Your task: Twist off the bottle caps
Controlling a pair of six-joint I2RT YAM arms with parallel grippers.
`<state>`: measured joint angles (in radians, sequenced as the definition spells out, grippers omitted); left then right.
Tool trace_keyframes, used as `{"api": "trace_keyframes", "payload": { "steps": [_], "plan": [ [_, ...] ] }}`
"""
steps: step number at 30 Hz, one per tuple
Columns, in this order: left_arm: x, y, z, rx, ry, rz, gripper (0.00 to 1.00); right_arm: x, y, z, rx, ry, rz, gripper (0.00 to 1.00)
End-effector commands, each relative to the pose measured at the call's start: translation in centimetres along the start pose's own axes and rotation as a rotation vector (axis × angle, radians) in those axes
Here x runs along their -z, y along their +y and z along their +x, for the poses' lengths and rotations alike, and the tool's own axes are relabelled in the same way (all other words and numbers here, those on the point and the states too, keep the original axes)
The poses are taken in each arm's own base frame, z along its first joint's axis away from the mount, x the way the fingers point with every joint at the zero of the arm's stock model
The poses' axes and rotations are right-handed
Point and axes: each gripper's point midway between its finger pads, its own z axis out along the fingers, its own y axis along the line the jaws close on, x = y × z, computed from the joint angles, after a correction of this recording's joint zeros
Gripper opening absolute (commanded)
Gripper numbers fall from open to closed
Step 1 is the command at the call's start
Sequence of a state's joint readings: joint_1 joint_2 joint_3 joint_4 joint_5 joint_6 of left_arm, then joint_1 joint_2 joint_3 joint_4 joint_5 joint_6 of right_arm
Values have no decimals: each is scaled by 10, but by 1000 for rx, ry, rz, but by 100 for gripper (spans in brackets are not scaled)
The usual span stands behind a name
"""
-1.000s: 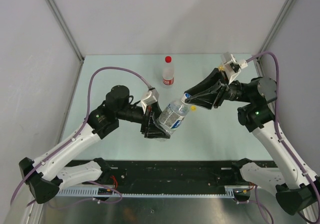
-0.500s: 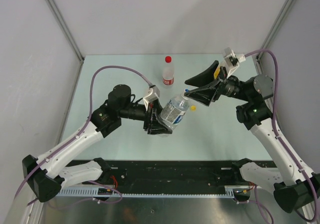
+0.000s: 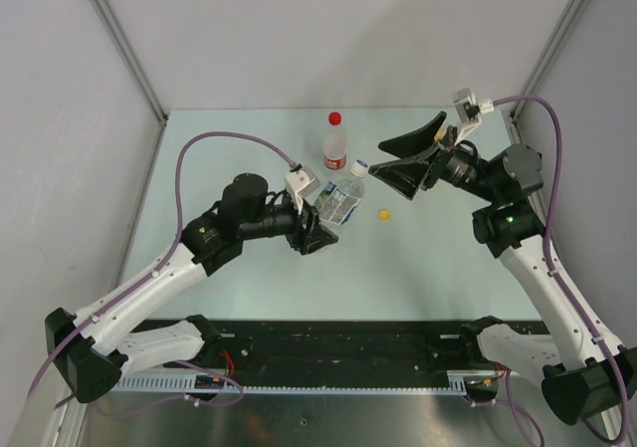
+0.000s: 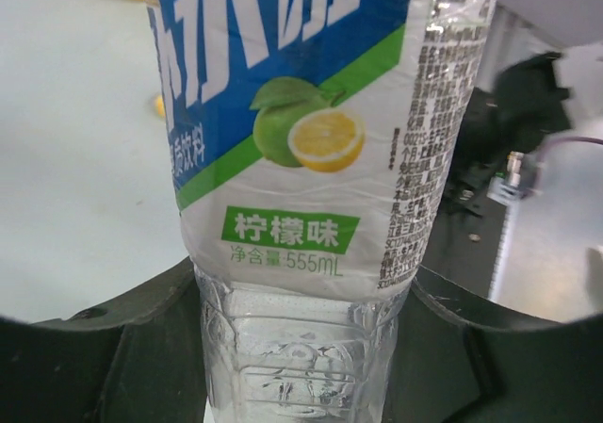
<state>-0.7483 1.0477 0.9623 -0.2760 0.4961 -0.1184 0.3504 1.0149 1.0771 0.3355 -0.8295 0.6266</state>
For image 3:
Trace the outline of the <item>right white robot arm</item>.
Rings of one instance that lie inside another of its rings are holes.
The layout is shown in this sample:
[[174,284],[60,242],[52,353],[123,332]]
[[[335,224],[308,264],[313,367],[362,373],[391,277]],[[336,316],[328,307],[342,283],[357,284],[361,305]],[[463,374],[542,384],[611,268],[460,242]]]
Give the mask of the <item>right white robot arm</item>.
[[393,158],[369,173],[407,199],[444,181],[486,201],[472,215],[474,237],[522,286],[553,341],[540,344],[488,316],[464,327],[461,360],[517,372],[567,425],[620,405],[636,392],[636,350],[593,312],[548,241],[529,202],[543,186],[540,154],[515,143],[486,160],[446,117],[439,112],[424,126],[379,142]]

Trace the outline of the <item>red cap water bottle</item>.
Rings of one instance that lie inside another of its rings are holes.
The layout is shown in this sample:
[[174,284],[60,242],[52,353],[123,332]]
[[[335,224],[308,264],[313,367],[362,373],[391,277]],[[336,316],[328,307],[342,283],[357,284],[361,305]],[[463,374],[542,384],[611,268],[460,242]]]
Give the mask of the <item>red cap water bottle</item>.
[[347,132],[340,112],[328,115],[328,129],[324,138],[322,155],[323,163],[330,170],[340,170],[347,161]]

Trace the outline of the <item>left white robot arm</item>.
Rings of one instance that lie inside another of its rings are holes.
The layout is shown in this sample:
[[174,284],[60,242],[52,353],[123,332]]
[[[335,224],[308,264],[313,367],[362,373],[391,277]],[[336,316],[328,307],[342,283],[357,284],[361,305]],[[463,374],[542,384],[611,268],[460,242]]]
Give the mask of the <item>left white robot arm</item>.
[[318,179],[303,167],[289,172],[285,188],[268,190],[265,178],[237,175],[220,200],[179,227],[175,242],[145,271],[91,305],[70,313],[57,308],[45,319],[48,361],[79,403],[110,392],[126,376],[170,362],[206,367],[220,354],[220,334],[201,315],[145,333],[136,327],[186,288],[238,258],[250,240],[283,236],[301,255],[337,242],[307,201]]

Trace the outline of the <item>yellow honey pomelo bottle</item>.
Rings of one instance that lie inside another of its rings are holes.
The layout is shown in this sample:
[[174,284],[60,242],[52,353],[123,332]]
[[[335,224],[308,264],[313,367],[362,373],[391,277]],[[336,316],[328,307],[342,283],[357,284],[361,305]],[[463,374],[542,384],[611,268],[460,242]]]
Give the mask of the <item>yellow honey pomelo bottle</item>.
[[434,140],[436,142],[442,141],[444,139],[444,137],[447,134],[447,128],[446,127],[441,127],[437,130],[437,132],[434,135]]

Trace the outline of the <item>yellow bottle cap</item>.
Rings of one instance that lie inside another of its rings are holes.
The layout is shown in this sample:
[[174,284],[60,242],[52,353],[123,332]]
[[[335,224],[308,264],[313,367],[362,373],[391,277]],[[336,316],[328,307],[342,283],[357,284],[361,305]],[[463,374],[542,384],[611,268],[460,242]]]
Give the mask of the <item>yellow bottle cap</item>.
[[387,211],[387,210],[381,210],[381,211],[378,213],[378,219],[379,219],[380,221],[387,222],[387,221],[389,221],[389,220],[391,219],[391,214],[390,214],[390,212],[389,212],[389,211]]

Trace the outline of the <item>white cap clear bottle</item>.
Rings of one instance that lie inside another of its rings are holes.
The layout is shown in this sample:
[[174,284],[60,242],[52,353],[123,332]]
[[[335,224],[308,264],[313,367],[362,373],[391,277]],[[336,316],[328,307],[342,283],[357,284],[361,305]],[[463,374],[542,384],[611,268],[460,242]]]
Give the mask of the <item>white cap clear bottle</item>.
[[315,202],[322,223],[342,226],[352,217],[365,194],[368,164],[357,159],[348,173],[329,181]]

